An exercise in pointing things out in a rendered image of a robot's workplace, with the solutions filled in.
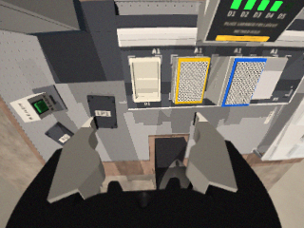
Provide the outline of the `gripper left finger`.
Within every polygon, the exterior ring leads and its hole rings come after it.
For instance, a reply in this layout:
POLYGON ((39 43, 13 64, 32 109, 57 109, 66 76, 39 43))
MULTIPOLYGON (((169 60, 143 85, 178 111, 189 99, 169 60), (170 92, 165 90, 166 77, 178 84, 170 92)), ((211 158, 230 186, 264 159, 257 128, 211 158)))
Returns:
POLYGON ((97 129, 96 117, 90 117, 56 149, 18 200, 5 228, 50 228, 71 207, 101 193, 105 169, 94 150, 97 129))

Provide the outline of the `yellow tip rack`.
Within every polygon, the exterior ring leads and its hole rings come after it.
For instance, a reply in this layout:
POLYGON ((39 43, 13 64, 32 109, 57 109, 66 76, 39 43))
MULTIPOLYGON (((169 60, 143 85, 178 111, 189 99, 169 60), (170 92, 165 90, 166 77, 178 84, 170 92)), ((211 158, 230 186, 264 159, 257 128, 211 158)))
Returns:
POLYGON ((175 104, 201 103, 210 57, 173 57, 171 100, 175 104))

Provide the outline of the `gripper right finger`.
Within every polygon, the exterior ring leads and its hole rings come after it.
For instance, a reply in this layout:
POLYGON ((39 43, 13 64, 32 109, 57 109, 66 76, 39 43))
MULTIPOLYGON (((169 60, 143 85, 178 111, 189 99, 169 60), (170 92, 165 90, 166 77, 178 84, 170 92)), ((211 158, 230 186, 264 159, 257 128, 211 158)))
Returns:
POLYGON ((243 228, 282 228, 265 186, 231 141, 199 112, 185 174, 199 191, 221 204, 243 228))

